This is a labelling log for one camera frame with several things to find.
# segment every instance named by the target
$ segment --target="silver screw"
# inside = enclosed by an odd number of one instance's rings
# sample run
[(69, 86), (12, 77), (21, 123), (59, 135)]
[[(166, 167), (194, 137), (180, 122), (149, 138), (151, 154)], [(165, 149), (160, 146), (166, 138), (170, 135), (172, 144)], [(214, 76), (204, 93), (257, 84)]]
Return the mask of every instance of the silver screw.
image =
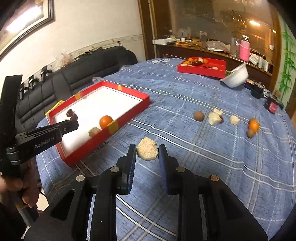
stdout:
[(76, 177), (76, 181), (81, 182), (81, 181), (84, 180), (84, 178), (85, 177), (83, 175), (79, 175), (79, 176)]
[(217, 182), (217, 181), (219, 181), (219, 177), (217, 175), (212, 175), (211, 180), (214, 182)]
[(185, 168), (184, 167), (177, 167), (176, 170), (177, 170), (177, 172), (184, 172)]
[(115, 167), (111, 167), (110, 171), (112, 172), (118, 172), (119, 171), (119, 167), (115, 166)]

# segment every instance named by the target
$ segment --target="black leather sofa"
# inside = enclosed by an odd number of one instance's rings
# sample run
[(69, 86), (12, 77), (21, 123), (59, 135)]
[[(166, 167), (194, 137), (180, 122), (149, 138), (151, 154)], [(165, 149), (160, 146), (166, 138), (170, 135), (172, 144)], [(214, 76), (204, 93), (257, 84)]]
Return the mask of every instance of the black leather sofa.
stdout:
[(66, 100), (92, 84), (93, 77), (105, 77), (120, 70), (123, 65), (138, 63), (133, 52), (122, 46), (99, 49), (84, 55), (66, 67), (46, 76), (33, 90), (19, 99), (15, 114), (17, 133), (36, 128), (58, 101)]

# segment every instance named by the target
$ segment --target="black sleeve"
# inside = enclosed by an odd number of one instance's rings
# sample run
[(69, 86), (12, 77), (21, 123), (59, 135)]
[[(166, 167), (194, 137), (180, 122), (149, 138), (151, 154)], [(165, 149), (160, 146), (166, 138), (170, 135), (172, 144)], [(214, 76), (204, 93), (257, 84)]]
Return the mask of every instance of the black sleeve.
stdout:
[(20, 238), (23, 236), (26, 228), (27, 226), (17, 210), (11, 213), (0, 202), (0, 239), (21, 241)]

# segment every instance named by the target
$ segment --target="pink thermos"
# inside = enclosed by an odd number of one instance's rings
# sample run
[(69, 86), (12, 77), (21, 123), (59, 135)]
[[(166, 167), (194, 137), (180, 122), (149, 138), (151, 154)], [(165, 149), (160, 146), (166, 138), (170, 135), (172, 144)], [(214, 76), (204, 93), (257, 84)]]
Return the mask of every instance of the pink thermos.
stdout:
[(240, 43), (239, 58), (246, 62), (249, 62), (249, 57), (250, 57), (249, 37), (243, 35)]

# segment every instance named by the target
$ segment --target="plaid tablecloth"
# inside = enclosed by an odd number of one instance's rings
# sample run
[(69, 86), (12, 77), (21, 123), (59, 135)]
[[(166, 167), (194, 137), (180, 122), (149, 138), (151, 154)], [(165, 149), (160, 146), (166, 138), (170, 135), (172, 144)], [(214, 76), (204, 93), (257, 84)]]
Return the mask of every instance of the plaid tablecloth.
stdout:
[[(176, 71), (177, 58), (155, 59), (104, 79), (150, 96), (151, 105), (76, 166), (68, 167), (55, 147), (37, 156), (45, 194), (51, 202), (77, 175), (92, 176), (114, 166), (129, 144), (149, 137), (165, 144), (170, 156), (194, 174), (217, 174), (239, 197), (271, 238), (295, 204), (295, 132), (285, 111), (275, 115), (245, 88), (229, 89), (219, 81)], [(213, 108), (224, 122), (211, 126)], [(203, 122), (193, 112), (205, 114)], [(229, 117), (240, 119), (231, 125)], [(254, 138), (246, 136), (249, 118), (260, 122)], [(45, 118), (39, 126), (48, 125)], [(118, 240), (175, 240), (178, 197), (161, 185), (158, 159), (137, 158), (133, 189), (116, 200)]]

